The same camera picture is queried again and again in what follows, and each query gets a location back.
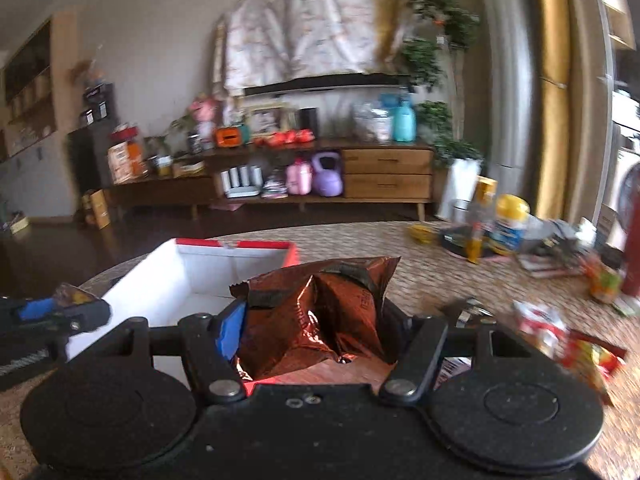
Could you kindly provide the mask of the brown foil snack bag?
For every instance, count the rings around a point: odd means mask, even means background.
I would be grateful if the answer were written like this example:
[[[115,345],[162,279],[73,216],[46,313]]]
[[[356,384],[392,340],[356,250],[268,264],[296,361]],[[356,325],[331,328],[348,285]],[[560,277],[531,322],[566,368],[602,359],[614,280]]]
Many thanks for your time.
[[[398,257],[287,266],[230,286],[246,301],[234,364],[247,380],[351,358],[395,363],[404,321],[386,301]]]

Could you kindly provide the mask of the red yellow chip bag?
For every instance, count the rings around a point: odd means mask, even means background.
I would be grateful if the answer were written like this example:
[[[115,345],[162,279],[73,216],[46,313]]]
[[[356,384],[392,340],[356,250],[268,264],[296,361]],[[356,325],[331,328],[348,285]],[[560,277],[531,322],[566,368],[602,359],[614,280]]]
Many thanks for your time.
[[[560,363],[593,388],[603,405],[613,406],[608,382],[626,364],[627,353],[626,349],[596,336],[570,330]]]

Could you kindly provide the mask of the red and white cardboard box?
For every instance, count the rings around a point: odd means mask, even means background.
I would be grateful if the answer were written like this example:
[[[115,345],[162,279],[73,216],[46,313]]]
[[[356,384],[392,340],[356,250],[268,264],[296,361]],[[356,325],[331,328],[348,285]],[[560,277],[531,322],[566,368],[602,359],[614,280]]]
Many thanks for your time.
[[[254,276],[298,263],[290,242],[248,242],[227,246],[218,240],[175,238],[143,258],[103,295],[112,316],[105,326],[72,338],[71,358],[127,318],[149,326],[175,326],[191,314],[217,315],[230,304],[229,287]]]

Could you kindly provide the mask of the yellow small snack packet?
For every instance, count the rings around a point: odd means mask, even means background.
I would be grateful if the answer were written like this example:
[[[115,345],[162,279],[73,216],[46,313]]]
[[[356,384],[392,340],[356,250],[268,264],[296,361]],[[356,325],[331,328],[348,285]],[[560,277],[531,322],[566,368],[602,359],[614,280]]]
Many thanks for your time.
[[[432,244],[438,237],[436,231],[421,223],[409,226],[408,234],[415,242],[420,244]]]

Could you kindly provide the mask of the yellow lid supplement bottle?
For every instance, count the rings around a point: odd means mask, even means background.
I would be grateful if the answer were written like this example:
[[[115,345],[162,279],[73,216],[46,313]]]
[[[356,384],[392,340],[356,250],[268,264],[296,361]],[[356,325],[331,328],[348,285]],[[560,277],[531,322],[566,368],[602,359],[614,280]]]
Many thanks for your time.
[[[521,197],[502,194],[496,203],[494,225],[489,235],[489,247],[498,255],[518,252],[526,232],[529,206]]]

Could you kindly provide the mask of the yellow tall snack packet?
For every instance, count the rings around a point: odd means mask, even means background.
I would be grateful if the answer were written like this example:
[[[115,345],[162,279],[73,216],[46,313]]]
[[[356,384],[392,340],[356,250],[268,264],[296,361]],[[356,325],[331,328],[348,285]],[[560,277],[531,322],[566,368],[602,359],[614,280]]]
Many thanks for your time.
[[[466,260],[478,263],[483,253],[487,216],[494,201],[498,182],[488,177],[478,177],[472,202],[468,207],[469,235],[465,244]]]

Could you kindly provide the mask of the white router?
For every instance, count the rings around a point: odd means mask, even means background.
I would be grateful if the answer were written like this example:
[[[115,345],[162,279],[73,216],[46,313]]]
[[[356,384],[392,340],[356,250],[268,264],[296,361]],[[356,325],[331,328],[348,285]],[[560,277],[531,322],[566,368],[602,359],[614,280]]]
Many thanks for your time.
[[[252,198],[262,192],[262,170],[255,165],[235,166],[219,174],[222,194],[229,200]]]

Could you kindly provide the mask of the pink bag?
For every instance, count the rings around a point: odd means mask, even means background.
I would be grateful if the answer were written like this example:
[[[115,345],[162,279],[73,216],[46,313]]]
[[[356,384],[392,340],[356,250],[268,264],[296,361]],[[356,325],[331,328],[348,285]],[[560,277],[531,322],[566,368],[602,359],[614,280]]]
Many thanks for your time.
[[[294,162],[286,168],[285,177],[288,194],[305,196],[311,193],[312,169],[310,163],[305,159],[296,158]]]

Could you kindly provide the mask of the orange label jar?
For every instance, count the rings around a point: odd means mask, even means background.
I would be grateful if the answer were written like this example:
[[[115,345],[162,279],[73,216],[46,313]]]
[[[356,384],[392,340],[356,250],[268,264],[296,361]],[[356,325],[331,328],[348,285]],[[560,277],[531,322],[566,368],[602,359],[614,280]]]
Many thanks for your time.
[[[601,304],[612,304],[620,293],[622,267],[620,260],[599,258],[590,274],[589,295]]]

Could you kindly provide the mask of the orange alarm clock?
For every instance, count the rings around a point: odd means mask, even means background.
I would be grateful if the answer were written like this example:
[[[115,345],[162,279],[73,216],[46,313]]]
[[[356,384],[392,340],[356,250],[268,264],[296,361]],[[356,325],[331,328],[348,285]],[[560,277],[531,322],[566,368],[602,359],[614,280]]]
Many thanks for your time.
[[[243,144],[242,130],[240,127],[220,127],[215,131],[215,143],[217,148],[238,148]]]

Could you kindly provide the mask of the teal detergent bottle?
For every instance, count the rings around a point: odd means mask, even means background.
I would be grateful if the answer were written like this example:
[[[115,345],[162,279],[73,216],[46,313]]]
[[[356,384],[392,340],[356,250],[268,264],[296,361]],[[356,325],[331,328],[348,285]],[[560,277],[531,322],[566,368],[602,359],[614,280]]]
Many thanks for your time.
[[[416,113],[408,96],[401,96],[394,108],[393,140],[401,143],[416,140]]]

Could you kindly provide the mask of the black speaker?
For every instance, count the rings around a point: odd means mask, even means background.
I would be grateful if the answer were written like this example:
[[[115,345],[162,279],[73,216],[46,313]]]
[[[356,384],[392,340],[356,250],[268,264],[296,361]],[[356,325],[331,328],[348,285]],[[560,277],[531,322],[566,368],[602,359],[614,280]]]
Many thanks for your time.
[[[298,111],[298,128],[309,130],[314,136],[320,132],[317,107],[305,107]]]

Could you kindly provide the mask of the white planter with plant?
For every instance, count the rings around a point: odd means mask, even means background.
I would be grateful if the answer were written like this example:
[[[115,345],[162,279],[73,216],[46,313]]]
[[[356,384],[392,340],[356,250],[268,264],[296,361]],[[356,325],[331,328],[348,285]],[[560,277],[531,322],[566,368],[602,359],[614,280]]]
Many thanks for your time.
[[[425,140],[434,148],[436,216],[454,218],[454,207],[472,200],[483,155],[464,138],[464,58],[480,18],[459,0],[408,0],[410,21],[399,51],[408,89],[446,94],[416,106]]]

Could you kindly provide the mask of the floral cloth covered tv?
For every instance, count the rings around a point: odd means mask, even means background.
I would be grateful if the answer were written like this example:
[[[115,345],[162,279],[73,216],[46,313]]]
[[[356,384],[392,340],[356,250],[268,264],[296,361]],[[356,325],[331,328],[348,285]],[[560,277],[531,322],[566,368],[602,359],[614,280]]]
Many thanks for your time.
[[[392,74],[408,0],[240,0],[215,26],[212,91],[344,74]]]

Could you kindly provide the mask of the picture frame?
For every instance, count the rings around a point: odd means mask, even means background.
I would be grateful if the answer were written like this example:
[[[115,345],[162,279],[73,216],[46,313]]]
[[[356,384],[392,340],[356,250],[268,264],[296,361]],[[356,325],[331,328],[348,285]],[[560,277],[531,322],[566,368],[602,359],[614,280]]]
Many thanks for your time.
[[[247,107],[245,122],[250,137],[263,138],[295,126],[295,110],[286,103],[258,104]]]

